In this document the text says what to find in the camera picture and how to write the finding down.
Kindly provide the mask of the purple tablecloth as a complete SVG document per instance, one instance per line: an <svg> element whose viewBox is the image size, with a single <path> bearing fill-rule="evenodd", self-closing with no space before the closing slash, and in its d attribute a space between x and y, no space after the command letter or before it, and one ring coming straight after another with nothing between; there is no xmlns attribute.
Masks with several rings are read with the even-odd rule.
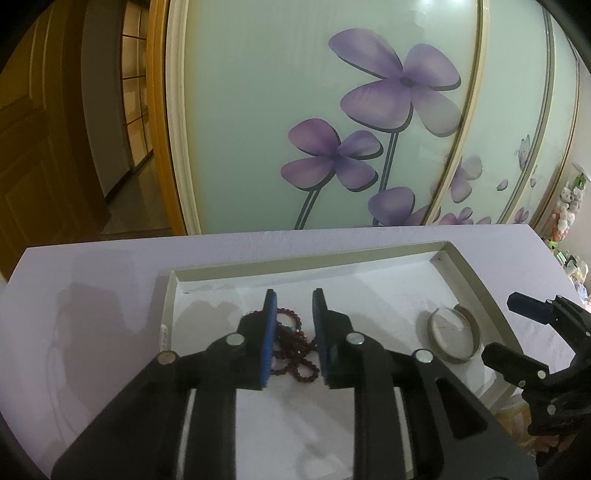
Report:
<svg viewBox="0 0 591 480"><path fill-rule="evenodd" d="M156 350L175 268L452 242L493 296L578 299L527 226L353 228L117 240L27 250L1 285L3 435L47 478L77 432Z"/></svg>

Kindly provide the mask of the wide silver cuff bangle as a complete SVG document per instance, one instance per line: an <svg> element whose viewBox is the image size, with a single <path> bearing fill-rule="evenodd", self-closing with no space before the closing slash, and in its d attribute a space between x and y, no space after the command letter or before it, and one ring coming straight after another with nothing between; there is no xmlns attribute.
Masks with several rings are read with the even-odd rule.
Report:
<svg viewBox="0 0 591 480"><path fill-rule="evenodd" d="M466 364L480 351L481 329L463 305L439 307L427 320L427 336L435 353L452 364Z"/></svg>

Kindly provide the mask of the plush toy stack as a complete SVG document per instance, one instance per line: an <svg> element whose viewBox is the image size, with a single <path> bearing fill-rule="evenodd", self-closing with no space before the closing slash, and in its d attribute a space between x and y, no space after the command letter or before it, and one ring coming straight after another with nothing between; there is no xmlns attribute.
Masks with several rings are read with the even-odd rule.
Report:
<svg viewBox="0 0 591 480"><path fill-rule="evenodd" d="M590 177L577 163L571 163L559 180L557 197L544 224L543 239L546 246L555 251L567 237L585 198Z"/></svg>

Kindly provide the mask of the floral sliding wardrobe door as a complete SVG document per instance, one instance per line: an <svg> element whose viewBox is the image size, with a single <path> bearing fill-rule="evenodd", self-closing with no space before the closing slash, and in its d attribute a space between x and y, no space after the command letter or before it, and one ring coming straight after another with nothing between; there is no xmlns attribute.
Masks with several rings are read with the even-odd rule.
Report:
<svg viewBox="0 0 591 480"><path fill-rule="evenodd" d="M416 226L436 213L483 1L174 1L167 99L192 233Z"/></svg>

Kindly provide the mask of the brown wooden door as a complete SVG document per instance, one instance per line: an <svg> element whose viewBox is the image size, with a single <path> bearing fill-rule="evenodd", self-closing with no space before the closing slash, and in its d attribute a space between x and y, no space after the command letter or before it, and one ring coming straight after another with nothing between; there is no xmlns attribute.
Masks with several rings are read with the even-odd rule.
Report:
<svg viewBox="0 0 591 480"><path fill-rule="evenodd" d="M81 132L66 115L50 22L25 34L1 75L1 277L29 247L97 239L109 217Z"/></svg>

